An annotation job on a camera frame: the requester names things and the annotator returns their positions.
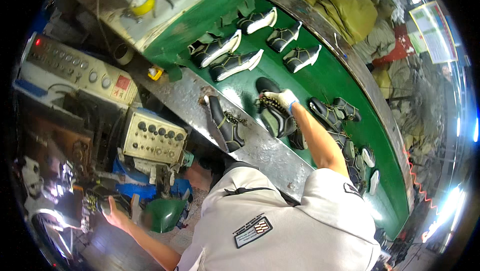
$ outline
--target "beige t-shirt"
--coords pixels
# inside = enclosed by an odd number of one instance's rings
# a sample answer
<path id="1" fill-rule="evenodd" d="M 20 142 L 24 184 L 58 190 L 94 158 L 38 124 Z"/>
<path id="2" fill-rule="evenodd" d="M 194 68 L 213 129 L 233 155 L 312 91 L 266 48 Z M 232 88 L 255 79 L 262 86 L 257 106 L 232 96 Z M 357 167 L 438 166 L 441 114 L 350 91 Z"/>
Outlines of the beige t-shirt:
<path id="1" fill-rule="evenodd" d="M 225 196 L 238 188 L 270 188 Z M 178 271 L 370 271 L 380 246 L 369 210 L 345 176 L 315 170 L 290 207 L 260 171 L 238 167 L 205 198 Z"/>

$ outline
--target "green conveyor belt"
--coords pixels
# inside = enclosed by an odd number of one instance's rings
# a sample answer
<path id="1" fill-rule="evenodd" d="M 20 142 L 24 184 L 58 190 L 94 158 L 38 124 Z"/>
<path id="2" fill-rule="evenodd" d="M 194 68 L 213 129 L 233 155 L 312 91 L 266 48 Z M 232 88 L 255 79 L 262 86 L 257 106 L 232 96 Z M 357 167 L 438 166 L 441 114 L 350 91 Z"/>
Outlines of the green conveyor belt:
<path id="1" fill-rule="evenodd" d="M 272 4 L 267 0 L 256 0 L 255 5 L 255 11 L 265 11 L 272 7 Z M 290 27 L 294 22 L 295 20 L 279 10 L 275 27 Z M 228 34 L 233 33 L 235 29 L 235 23 L 233 23 L 222 28 L 222 31 Z M 409 215 L 405 184 L 393 148 L 369 101 L 349 73 L 324 46 L 313 66 L 308 65 L 296 74 L 288 72 L 282 63 L 282 57 L 293 47 L 307 48 L 318 44 L 319 41 L 302 28 L 298 40 L 291 42 L 282 53 L 278 54 L 265 43 L 265 39 L 271 32 L 272 28 L 266 27 L 251 35 L 242 36 L 241 44 L 235 51 L 236 53 L 244 54 L 260 48 L 265 50 L 260 63 L 251 71 L 245 70 L 226 78 L 222 82 L 213 82 L 208 73 L 208 68 L 199 70 L 193 64 L 190 64 L 189 67 L 231 101 L 241 104 L 243 109 L 257 120 L 260 119 L 256 114 L 253 103 L 257 97 L 255 81 L 261 76 L 272 79 L 281 88 L 290 88 L 304 107 L 307 107 L 307 99 L 312 96 L 324 102 L 327 98 L 330 103 L 335 97 L 341 96 L 356 106 L 362 115 L 362 121 L 358 123 L 347 122 L 344 129 L 348 135 L 351 135 L 351 139 L 357 147 L 369 145 L 373 149 L 376 157 L 376 168 L 381 173 L 380 185 L 376 195 L 370 196 L 367 193 L 364 199 L 371 204 L 371 214 L 377 226 L 385 228 L 390 238 L 396 237 Z M 282 141 L 289 145 L 286 138 Z M 255 141 L 246 141 L 246 143 L 255 143 Z M 308 150 L 294 151 L 315 167 Z"/>

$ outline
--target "person's left arm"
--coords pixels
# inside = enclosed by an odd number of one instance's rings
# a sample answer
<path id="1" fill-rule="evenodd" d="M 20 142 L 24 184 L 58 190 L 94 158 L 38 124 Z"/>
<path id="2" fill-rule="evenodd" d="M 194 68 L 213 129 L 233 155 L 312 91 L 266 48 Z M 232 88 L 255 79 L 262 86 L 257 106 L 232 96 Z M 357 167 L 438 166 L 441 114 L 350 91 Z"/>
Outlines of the person's left arm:
<path id="1" fill-rule="evenodd" d="M 138 245 L 148 252 L 166 271 L 174 270 L 182 256 L 167 245 L 149 236 L 125 214 L 120 212 L 117 209 L 113 197 L 109 196 L 108 200 L 110 202 L 111 213 L 110 215 L 104 214 L 105 219 L 111 225 L 118 227 L 134 238 Z"/>

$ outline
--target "shirt sleeve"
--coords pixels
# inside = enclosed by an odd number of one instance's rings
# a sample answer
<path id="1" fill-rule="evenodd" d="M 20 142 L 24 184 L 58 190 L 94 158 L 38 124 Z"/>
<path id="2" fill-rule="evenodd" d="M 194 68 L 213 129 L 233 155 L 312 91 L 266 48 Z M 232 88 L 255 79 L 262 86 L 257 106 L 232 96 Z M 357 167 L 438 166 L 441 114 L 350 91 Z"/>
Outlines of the shirt sleeve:
<path id="1" fill-rule="evenodd" d="M 338 172 L 322 168 L 310 174 L 296 208 L 324 224 L 378 244 L 369 206 L 350 179 Z"/>

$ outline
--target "green panel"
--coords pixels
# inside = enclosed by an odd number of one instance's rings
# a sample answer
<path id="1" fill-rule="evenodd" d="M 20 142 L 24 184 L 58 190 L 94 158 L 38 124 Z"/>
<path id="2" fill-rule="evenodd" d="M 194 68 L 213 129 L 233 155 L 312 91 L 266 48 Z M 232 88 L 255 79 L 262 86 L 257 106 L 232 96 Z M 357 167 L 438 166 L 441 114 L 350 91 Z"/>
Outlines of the green panel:
<path id="1" fill-rule="evenodd" d="M 202 0 L 166 28 L 142 54 L 164 68 L 172 82 L 177 81 L 182 77 L 176 65 L 184 65 L 189 58 L 187 46 L 207 32 L 223 36 L 219 26 L 230 23 L 237 11 L 249 14 L 254 9 L 255 0 Z"/>
<path id="2" fill-rule="evenodd" d="M 255 11 L 265 11 L 271 7 L 272 4 L 268 1 L 257 0 Z M 279 10 L 278 21 L 275 26 L 290 27 L 294 22 L 290 16 Z M 226 33 L 233 33 L 235 23 L 222 28 L 222 30 Z M 348 122 L 344 128 L 357 146 L 367 144 L 374 150 L 376 167 L 381 173 L 381 184 L 377 194 L 375 196 L 368 195 L 366 199 L 371 204 L 372 216 L 374 216 L 377 225 L 385 228 L 390 238 L 396 237 L 409 215 L 405 184 L 393 148 L 367 98 L 349 73 L 325 47 L 320 51 L 319 58 L 313 66 L 304 67 L 296 74 L 288 72 L 282 63 L 282 57 L 291 48 L 296 46 L 311 47 L 319 42 L 302 28 L 298 40 L 291 42 L 286 50 L 278 54 L 265 43 L 265 39 L 271 32 L 272 28 L 267 27 L 249 36 L 242 36 L 241 44 L 235 51 L 236 53 L 248 53 L 260 48 L 265 50 L 260 63 L 251 71 L 245 70 L 221 82 L 213 82 L 207 68 L 198 70 L 191 63 L 189 67 L 231 101 L 240 104 L 247 113 L 260 123 L 253 103 L 257 97 L 255 81 L 261 76 L 279 83 L 281 88 L 290 88 L 305 107 L 307 106 L 307 99 L 312 96 L 321 101 L 325 101 L 325 98 L 327 98 L 330 103 L 335 97 L 341 96 L 356 106 L 360 110 L 362 121 L 358 123 Z M 289 144 L 287 139 L 282 139 L 282 141 L 286 145 Z M 312 166 L 315 166 L 308 150 L 295 150 L 295 152 Z"/>

